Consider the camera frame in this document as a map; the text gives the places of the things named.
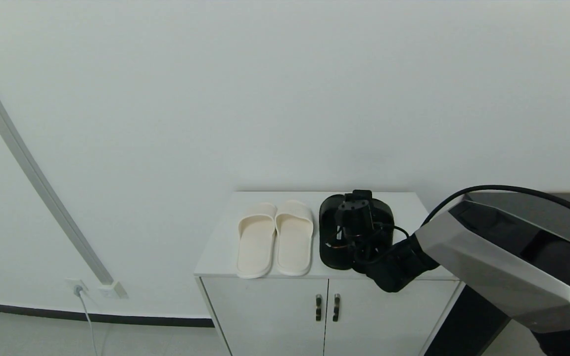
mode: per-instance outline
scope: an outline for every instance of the pair of slippers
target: pair of slippers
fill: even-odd
[[[307,205],[289,200],[276,208],[260,203],[247,209],[239,221],[237,275],[259,278],[272,266],[274,239],[278,236],[276,268],[284,275],[304,275],[312,261],[314,215]]]

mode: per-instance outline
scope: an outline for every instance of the white cabinet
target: white cabinet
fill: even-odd
[[[325,356],[418,355],[458,286],[412,281],[398,293],[386,293],[366,279],[331,279]]]
[[[385,293],[365,275],[334,270],[319,257],[314,234],[312,266],[301,277],[276,268],[259,279],[236,277],[237,224],[250,205],[296,199],[319,211],[335,192],[235,192],[195,268],[197,285],[221,340],[232,356],[354,356],[423,354],[461,292],[443,268],[423,273],[399,293]],[[427,216],[412,192],[376,192],[396,225],[416,230]],[[396,233],[394,239],[402,240]],[[334,297],[340,294],[333,321]],[[317,297],[320,320],[316,320]]]
[[[233,355],[323,354],[326,279],[212,277],[203,284]]]

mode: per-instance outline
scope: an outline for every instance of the black cable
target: black cable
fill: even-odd
[[[390,225],[389,223],[383,223],[382,225],[386,225],[386,226],[391,226],[391,227],[393,227],[394,230],[398,230],[398,231],[402,232],[404,235],[406,235],[406,238],[409,238],[409,236],[410,236],[410,234],[409,234],[406,230],[404,230],[403,228],[400,228],[399,226]],[[383,230],[376,230],[371,236],[374,236],[374,235],[376,235],[376,234],[378,234],[378,233],[380,233],[380,232],[383,232]],[[366,242],[364,242],[364,243],[362,243],[362,244],[359,244],[359,245],[355,245],[355,251],[353,252],[353,260],[354,260],[356,263],[358,263],[358,264],[360,264],[360,265],[363,265],[363,266],[376,264],[376,263],[378,263],[379,261],[382,261],[382,259],[384,259],[384,257],[386,257],[387,255],[389,255],[389,253],[393,252],[393,248],[392,248],[392,247],[389,247],[389,248],[387,248],[386,251],[384,251],[384,252],[378,254],[377,256],[375,256],[374,259],[372,259],[372,260],[366,260],[366,261],[365,261],[365,260],[361,259],[361,258],[358,256],[358,251],[361,250],[362,248],[364,248],[363,246],[370,246],[369,240],[370,240],[370,239],[367,239]]]
[[[454,200],[455,198],[459,198],[459,196],[462,196],[462,195],[467,194],[469,192],[486,191],[486,190],[520,192],[522,194],[537,196],[538,198],[543,198],[543,199],[548,200],[548,201],[553,201],[556,204],[562,205],[563,207],[570,209],[570,201],[565,200],[563,198],[560,198],[558,196],[549,194],[547,192],[536,191],[534,189],[523,188],[523,187],[516,187],[514,185],[497,185],[497,184],[475,185],[474,187],[461,189],[460,191],[455,192],[451,196],[448,196],[448,198],[446,198],[444,201],[442,201],[439,205],[437,205],[432,210],[432,212],[430,212],[430,214],[428,214],[428,216],[426,217],[426,220],[424,220],[424,223],[422,223],[421,226],[428,223],[434,217],[434,215],[437,214],[437,212],[439,212],[439,210],[443,209],[443,207],[448,205],[448,203],[450,203],[450,201]]]

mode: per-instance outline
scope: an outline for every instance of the black baseboard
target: black baseboard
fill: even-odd
[[[87,321],[85,313],[75,311],[49,311],[47,309],[34,309],[0,305],[0,313],[27,315],[31,317],[61,318],[65,320]],[[109,324],[131,324],[151,326],[184,326],[184,327],[215,327],[209,318],[172,318],[172,317],[138,317],[126,315],[89,314],[92,322],[106,322]]]

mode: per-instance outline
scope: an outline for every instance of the white wall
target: white wall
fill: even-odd
[[[0,98],[128,301],[191,277],[235,189],[570,191],[570,2],[0,1]],[[97,282],[0,139],[0,303]]]

